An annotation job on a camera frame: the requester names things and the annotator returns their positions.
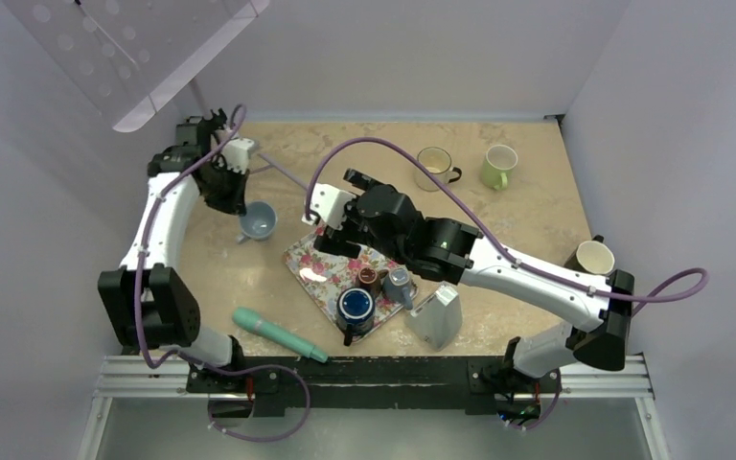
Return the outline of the grey mug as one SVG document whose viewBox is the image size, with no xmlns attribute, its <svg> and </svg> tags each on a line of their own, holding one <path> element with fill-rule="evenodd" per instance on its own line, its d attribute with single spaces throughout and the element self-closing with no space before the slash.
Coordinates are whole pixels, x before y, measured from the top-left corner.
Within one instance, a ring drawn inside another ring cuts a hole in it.
<svg viewBox="0 0 736 460">
<path fill-rule="evenodd" d="M 252 201 L 246 205 L 246 214 L 239 216 L 241 232 L 236 238 L 238 244 L 248 241 L 268 240 L 278 223 L 274 208 L 265 201 Z"/>
</svg>

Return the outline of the brown small mug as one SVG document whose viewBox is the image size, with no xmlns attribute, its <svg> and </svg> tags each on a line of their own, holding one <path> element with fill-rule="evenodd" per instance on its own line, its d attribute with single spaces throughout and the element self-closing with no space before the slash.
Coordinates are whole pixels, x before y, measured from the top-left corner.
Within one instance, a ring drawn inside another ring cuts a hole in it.
<svg viewBox="0 0 736 460">
<path fill-rule="evenodd" d="M 376 270 L 366 265 L 357 273 L 356 286 L 366 290 L 372 298 L 377 298 L 382 294 L 382 284 L 387 274 L 387 269 Z"/>
</svg>

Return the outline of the blue-grey small mug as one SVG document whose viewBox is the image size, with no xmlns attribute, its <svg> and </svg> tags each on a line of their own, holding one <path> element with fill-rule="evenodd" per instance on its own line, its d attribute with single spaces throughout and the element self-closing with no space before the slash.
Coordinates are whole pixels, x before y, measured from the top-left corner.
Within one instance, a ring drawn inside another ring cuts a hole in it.
<svg viewBox="0 0 736 460">
<path fill-rule="evenodd" d="M 385 275 L 382 290 L 384 297 L 405 310 L 412 310 L 414 306 L 414 288 L 409 272 L 403 267 L 390 269 Z"/>
</svg>

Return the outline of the cream mug black handle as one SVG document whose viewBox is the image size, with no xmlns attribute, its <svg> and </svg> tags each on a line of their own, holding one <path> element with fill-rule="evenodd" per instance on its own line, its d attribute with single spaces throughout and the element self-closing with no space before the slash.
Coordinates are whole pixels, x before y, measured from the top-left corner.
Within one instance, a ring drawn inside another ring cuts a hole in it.
<svg viewBox="0 0 736 460">
<path fill-rule="evenodd" d="M 453 158 L 444 149 L 438 147 L 427 147 L 419 151 L 417 161 L 427 169 L 428 173 L 437 179 L 439 183 L 452 184 L 461 179 L 463 171 L 453 164 Z M 416 185 L 427 192 L 435 192 L 438 187 L 420 170 L 414 172 Z"/>
</svg>

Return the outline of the light green mug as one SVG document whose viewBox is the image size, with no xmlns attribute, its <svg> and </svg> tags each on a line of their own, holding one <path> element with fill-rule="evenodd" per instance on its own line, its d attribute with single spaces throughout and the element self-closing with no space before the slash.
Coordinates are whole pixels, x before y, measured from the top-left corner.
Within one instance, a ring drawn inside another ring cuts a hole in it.
<svg viewBox="0 0 736 460">
<path fill-rule="evenodd" d="M 503 191 L 509 186 L 512 171 L 518 165 L 517 152 L 506 145 L 494 145 L 485 153 L 480 171 L 481 183 L 493 190 Z"/>
</svg>

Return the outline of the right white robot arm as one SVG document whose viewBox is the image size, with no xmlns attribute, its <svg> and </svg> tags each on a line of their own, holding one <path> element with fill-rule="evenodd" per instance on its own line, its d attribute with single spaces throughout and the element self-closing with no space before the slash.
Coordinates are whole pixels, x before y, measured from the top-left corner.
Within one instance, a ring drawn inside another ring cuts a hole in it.
<svg viewBox="0 0 736 460">
<path fill-rule="evenodd" d="M 315 249 L 354 258 L 372 248 L 422 279 L 502 293 L 561 318 L 556 327 L 510 341 L 499 365 L 507 387 L 521 390 L 573 363 L 624 369 L 632 308 L 619 297 L 632 288 L 630 275 L 585 274 L 496 247 L 479 226 L 425 217 L 389 184 L 353 169 L 345 178 L 357 194 L 321 183 L 310 188 L 310 221 L 324 227 Z"/>
</svg>

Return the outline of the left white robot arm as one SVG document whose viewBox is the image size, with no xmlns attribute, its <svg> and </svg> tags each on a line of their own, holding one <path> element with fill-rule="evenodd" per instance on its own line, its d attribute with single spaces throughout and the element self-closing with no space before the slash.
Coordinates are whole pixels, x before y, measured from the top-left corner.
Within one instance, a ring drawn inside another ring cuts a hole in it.
<svg viewBox="0 0 736 460">
<path fill-rule="evenodd" d="M 211 381 L 225 392 L 246 383 L 241 348 L 233 337 L 202 325 L 198 302 L 176 265 L 199 201 L 226 215 L 246 215 L 253 148 L 221 110 L 178 125 L 175 145 L 148 162 L 146 207 L 130 249 L 97 283 L 122 346 L 180 354 L 211 366 Z"/>
</svg>

